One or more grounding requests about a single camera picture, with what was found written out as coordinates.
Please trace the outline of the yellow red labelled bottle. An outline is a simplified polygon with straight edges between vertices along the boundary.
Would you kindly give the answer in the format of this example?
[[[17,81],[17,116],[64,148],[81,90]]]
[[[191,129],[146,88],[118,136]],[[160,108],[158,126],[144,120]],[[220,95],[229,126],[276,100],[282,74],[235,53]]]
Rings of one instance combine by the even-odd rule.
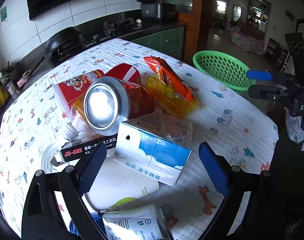
[[[104,73],[104,76],[115,77],[138,85],[142,84],[140,72],[134,66],[127,63],[114,66],[107,73]],[[65,137],[70,141],[79,137],[80,133],[87,133],[90,130],[84,114],[85,94],[86,92],[72,103],[70,114],[68,114],[68,121],[64,126]]]

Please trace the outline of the black glue box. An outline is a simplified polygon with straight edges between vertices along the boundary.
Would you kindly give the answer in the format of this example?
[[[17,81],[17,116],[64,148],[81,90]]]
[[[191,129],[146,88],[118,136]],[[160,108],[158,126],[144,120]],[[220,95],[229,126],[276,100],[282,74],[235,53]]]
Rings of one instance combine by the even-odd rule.
[[[61,157],[65,163],[78,160],[90,154],[101,142],[106,144],[107,150],[114,149],[117,143],[117,134],[110,136],[95,134],[87,138],[68,141],[60,151]]]

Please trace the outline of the black gas stove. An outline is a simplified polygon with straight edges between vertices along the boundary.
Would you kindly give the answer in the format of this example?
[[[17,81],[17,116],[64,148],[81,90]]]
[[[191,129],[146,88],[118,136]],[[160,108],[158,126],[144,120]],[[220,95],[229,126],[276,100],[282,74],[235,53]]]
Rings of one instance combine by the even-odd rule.
[[[151,27],[151,24],[146,24],[140,19],[139,23],[137,23],[133,18],[115,22],[104,22],[103,26],[98,31],[95,31],[91,35],[87,35],[86,45],[91,46],[93,44],[99,44],[99,42],[105,41],[106,39],[127,35],[134,31],[140,31],[149,27]]]

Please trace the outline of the green plastic basket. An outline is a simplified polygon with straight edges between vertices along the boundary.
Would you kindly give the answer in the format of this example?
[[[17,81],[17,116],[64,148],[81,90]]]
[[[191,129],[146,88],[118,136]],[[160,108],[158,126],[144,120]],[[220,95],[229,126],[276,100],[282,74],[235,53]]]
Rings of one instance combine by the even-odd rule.
[[[228,54],[204,50],[197,52],[192,60],[199,71],[210,75],[240,95],[256,84],[255,80],[246,76],[250,69],[242,61]]]

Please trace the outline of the blue white drink can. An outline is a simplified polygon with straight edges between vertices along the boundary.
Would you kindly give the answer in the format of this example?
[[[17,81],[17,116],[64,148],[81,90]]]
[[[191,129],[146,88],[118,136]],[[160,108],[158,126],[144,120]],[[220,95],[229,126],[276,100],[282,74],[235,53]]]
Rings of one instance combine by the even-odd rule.
[[[162,209],[153,204],[91,216],[108,239],[173,239]]]

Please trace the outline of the red cartoon plastic cup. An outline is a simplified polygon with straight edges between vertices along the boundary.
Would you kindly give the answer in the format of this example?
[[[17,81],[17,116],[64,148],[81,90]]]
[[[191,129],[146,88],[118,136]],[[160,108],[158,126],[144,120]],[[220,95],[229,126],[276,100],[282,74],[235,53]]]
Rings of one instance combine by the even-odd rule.
[[[70,114],[72,103],[82,96],[91,83],[101,76],[104,76],[104,73],[98,69],[53,85],[63,111]]]

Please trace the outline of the white plastic lid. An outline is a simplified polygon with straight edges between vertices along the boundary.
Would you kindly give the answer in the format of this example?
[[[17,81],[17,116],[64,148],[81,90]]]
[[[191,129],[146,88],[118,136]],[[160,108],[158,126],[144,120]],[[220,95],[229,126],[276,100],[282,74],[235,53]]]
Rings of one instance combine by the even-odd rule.
[[[61,149],[65,145],[67,140],[57,140],[47,146],[42,155],[41,166],[42,170],[48,173],[61,172],[64,168],[65,162],[61,157]]]

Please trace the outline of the blue white milk carton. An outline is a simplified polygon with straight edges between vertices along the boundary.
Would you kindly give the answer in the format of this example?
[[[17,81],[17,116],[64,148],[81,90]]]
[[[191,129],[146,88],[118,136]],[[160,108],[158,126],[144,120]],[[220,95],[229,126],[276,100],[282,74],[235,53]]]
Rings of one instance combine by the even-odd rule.
[[[119,124],[114,160],[173,186],[190,154],[192,123],[171,115],[153,113]]]

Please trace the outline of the orange red snack bag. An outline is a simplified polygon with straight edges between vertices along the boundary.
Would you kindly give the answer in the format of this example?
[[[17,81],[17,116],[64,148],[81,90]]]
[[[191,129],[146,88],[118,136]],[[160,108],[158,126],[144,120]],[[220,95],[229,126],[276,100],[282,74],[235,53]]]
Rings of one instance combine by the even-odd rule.
[[[143,57],[144,61],[157,74],[159,79],[173,89],[182,98],[188,101],[195,100],[195,97],[191,89],[185,84],[185,82],[173,71],[168,63],[160,58],[154,56]]]

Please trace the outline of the green kitchen cabinet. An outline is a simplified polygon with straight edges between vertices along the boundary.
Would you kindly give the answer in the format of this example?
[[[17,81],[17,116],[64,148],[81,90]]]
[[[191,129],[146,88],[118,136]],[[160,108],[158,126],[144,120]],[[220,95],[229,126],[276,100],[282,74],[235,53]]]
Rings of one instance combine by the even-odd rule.
[[[169,55],[177,60],[182,59],[185,28],[175,28],[148,36],[136,38],[132,42]]]

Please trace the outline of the red cola can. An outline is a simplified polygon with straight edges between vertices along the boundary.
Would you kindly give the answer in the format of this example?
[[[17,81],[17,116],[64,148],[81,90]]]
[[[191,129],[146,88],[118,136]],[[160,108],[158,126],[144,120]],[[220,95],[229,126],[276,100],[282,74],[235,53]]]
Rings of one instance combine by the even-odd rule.
[[[104,76],[87,89],[83,102],[89,126],[98,134],[118,133],[119,124],[153,113],[153,96],[141,85]]]

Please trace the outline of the yellow transparent snack bag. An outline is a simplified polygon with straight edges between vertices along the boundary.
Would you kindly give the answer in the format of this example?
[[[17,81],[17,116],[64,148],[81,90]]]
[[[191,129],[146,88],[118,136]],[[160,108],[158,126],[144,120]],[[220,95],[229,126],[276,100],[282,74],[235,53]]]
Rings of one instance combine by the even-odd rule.
[[[145,88],[164,114],[185,118],[199,106],[197,100],[184,99],[156,76],[151,76],[146,80]]]

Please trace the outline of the yellow sauce tin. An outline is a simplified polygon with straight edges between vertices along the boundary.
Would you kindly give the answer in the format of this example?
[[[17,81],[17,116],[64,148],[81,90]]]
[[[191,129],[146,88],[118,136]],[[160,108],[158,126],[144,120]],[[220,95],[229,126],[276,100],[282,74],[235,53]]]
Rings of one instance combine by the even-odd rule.
[[[0,85],[0,107],[2,107],[9,98],[9,93],[3,84]]]

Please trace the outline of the white printed tablecloth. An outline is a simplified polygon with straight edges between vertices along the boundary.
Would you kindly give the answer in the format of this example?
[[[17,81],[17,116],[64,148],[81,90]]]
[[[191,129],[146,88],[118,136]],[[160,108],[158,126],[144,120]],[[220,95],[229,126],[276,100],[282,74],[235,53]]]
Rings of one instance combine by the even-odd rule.
[[[156,103],[148,83],[157,79],[151,59],[163,59],[195,97],[183,117]],[[0,126],[0,203],[16,233],[31,181],[51,167],[68,141],[72,115],[59,93],[85,95],[82,137],[101,134],[108,147],[94,184],[83,196],[90,211],[110,211],[116,238],[127,225],[152,227],[152,220],[120,220],[127,209],[166,207],[175,239],[198,239],[223,200],[198,154],[207,142],[230,165],[250,173],[269,168],[277,126],[258,108],[211,76],[155,50],[119,38],[60,64],[25,90],[3,114]]]

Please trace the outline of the white paper cup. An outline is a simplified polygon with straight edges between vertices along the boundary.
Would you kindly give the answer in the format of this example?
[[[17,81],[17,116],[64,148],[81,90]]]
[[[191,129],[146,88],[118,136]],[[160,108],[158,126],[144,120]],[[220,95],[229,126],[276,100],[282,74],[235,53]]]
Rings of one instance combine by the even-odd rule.
[[[158,181],[106,158],[84,197],[96,211],[112,210],[158,190]]]

